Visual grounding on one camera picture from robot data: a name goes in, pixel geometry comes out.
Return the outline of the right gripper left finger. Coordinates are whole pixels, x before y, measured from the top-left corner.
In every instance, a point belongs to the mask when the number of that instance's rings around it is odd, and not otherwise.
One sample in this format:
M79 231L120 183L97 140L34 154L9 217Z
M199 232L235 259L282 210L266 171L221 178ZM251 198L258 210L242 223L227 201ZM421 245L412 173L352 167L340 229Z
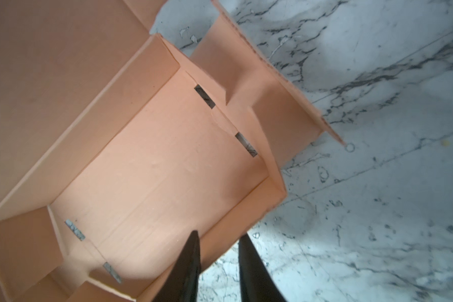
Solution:
M193 230L153 301L196 302L200 273L200 238L198 231Z

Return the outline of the pink paper box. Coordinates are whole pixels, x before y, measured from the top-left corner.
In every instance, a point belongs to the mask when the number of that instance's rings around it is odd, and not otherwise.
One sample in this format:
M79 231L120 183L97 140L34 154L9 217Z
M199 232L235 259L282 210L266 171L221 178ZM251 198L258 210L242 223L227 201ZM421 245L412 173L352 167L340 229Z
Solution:
M163 1L0 1L0 301L153 301L286 198L332 128L213 5L185 55Z

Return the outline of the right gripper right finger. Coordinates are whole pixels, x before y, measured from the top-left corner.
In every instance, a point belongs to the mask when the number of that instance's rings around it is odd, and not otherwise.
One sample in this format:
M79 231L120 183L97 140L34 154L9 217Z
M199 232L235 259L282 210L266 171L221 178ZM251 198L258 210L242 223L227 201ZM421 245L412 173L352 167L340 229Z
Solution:
M239 240L239 275L242 301L286 302L248 234L244 234Z

